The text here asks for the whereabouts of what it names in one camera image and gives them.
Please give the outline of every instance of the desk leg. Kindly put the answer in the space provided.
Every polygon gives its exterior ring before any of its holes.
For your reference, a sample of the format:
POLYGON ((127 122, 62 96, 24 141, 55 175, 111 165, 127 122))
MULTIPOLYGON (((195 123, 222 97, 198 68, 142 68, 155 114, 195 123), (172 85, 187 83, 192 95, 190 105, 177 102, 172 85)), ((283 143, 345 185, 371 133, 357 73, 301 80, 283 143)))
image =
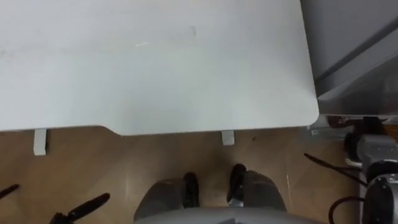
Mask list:
POLYGON ((223 138, 223 146, 235 145, 235 133, 234 131, 222 131, 221 137, 223 138))
POLYGON ((45 156, 47 148, 47 129, 36 129, 33 141, 33 153, 35 156, 45 156))

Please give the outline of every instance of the black cable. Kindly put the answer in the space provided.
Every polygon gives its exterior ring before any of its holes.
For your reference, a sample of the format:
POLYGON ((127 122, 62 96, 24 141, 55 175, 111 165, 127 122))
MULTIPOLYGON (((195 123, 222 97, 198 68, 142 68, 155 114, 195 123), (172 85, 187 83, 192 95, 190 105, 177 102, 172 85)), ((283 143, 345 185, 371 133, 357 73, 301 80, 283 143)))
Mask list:
POLYGON ((350 202, 350 201, 359 201, 359 202, 364 202, 365 199, 361 197, 355 197, 355 196, 349 196, 349 197, 343 197, 337 201, 335 201, 329 208, 329 213, 328 213, 328 218, 329 218, 329 223, 330 224, 335 224, 335 221, 333 219, 333 214, 336 210, 336 208, 341 205, 342 203, 345 202, 350 202))
POLYGON ((307 157, 308 159, 310 159, 312 162, 314 162, 314 163, 316 163, 316 164, 318 164, 318 165, 320 165, 322 167, 326 167, 326 168, 329 168, 331 170, 334 170, 334 171, 338 172, 339 174, 342 174, 342 175, 350 178, 351 180, 362 184, 365 187, 368 186, 367 183, 363 182, 359 178, 357 178, 357 177, 355 177, 355 176, 353 176, 353 175, 351 175, 351 174, 346 172, 346 170, 357 170, 358 168, 352 169, 350 167, 337 167, 337 166, 333 166, 333 165, 331 165, 331 164, 329 164, 329 163, 327 163, 327 162, 325 162, 323 160, 320 160, 320 159, 318 159, 318 158, 316 158, 314 156, 311 156, 311 155, 309 155, 307 153, 304 153, 304 156, 307 157))
MULTIPOLYGON (((331 165, 330 163, 327 163, 327 162, 325 162, 325 161, 323 161, 321 159, 318 159, 315 156, 311 156, 311 155, 309 155, 307 153, 304 153, 304 156, 307 157, 312 162, 314 162, 314 163, 316 163, 316 164, 318 164, 318 165, 320 165, 322 167, 334 170, 334 171, 338 172, 339 174, 343 174, 344 176, 346 176, 346 177, 350 178, 351 180, 354 180, 354 181, 362 184, 365 187, 368 186, 367 183, 363 182, 359 178, 357 178, 357 177, 355 177, 355 176, 353 176, 353 175, 351 175, 351 174, 346 172, 346 171, 353 171, 353 170, 358 171, 358 168, 334 166, 334 165, 331 165)), ((335 224, 335 221, 333 219, 333 214, 334 214, 336 208, 339 205, 341 205, 342 203, 353 201, 353 200, 364 202, 364 198, 356 197, 356 196, 344 197, 344 198, 341 198, 341 199, 335 201, 329 208, 329 212, 328 212, 329 224, 335 224)))

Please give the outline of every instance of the shoe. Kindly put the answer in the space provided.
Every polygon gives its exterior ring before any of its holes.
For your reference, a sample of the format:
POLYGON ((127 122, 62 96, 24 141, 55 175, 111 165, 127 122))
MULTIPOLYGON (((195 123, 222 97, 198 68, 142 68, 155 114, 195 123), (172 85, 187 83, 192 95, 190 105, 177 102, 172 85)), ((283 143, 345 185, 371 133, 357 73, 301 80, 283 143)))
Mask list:
POLYGON ((183 178, 185 182, 185 200, 184 208, 199 207, 199 183, 196 174, 193 172, 186 173, 183 178))
POLYGON ((347 153, 345 162, 351 167, 362 168, 362 160, 359 158, 356 147, 360 138, 354 134, 347 134, 344 139, 344 150, 347 153))
POLYGON ((242 164, 236 164, 229 177, 229 191, 226 198, 231 207, 243 207, 243 180, 247 169, 242 164))

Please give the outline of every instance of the white desk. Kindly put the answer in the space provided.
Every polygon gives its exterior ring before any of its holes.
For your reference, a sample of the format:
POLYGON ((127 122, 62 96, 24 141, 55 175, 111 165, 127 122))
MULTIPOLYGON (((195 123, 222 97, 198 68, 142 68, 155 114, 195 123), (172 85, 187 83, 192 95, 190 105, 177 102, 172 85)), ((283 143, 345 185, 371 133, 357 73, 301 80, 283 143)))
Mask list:
POLYGON ((0 0, 0 131, 318 117, 299 0, 0 0))

